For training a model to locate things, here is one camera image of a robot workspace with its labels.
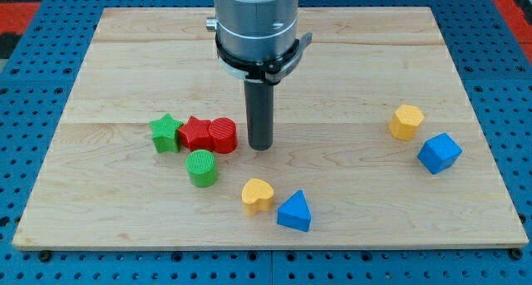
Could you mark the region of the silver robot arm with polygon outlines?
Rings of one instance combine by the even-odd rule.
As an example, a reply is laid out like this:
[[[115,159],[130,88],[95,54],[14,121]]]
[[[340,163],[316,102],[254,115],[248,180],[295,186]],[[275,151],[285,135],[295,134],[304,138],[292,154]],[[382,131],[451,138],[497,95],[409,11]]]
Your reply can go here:
[[[275,85],[299,64],[312,42],[308,32],[297,39],[298,0],[214,0],[220,61],[242,80]]]

